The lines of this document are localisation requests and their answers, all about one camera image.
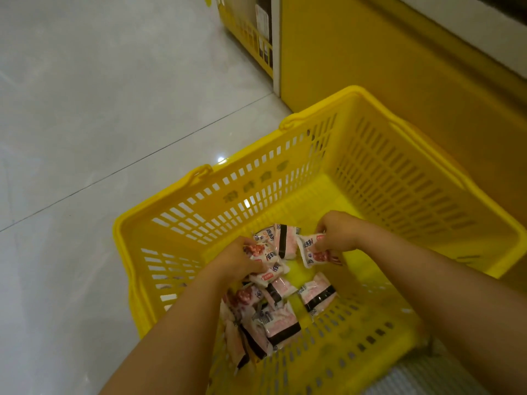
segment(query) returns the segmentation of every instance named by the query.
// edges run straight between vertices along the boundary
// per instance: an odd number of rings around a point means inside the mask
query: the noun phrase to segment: yellow wall
[[[527,226],[527,83],[398,0],[282,0],[284,102],[356,84]]]

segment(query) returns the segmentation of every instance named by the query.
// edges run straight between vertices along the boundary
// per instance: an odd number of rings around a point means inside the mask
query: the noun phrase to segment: hand
[[[227,245],[209,263],[209,268],[214,269],[215,275],[225,287],[236,281],[242,281],[249,273],[263,273],[267,271],[267,267],[263,262],[249,259],[243,250],[244,245],[256,245],[256,241],[240,236]]]
[[[360,225],[365,221],[346,212],[330,211],[319,220],[316,233],[326,232],[326,236],[315,244],[318,252],[336,250],[352,251],[358,247]]]

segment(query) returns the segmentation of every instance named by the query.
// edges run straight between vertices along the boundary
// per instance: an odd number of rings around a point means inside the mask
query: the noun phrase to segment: yellow shopping basket
[[[368,92],[348,87],[117,219],[114,237],[140,335],[236,236],[275,222],[312,233],[331,209],[494,277],[527,249],[524,228],[444,152]],[[418,345],[418,318],[373,261],[360,251],[345,257],[349,270],[320,268],[339,300],[312,322],[292,296],[301,337],[255,369],[234,377],[219,327],[208,393],[357,392]],[[296,286],[317,271],[289,265]]]

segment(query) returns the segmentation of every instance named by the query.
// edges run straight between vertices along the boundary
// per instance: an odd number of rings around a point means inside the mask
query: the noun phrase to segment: left hand
[[[244,245],[255,244],[254,239],[238,237],[209,263],[209,269],[215,270],[215,275],[224,286],[242,281],[250,273],[266,272],[267,266],[263,262],[249,259],[243,250]]]

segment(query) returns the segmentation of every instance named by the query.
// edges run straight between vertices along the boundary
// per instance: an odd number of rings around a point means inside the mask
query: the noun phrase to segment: white floor
[[[2,393],[98,392],[138,341],[115,218],[289,113],[203,0],[0,1]]]

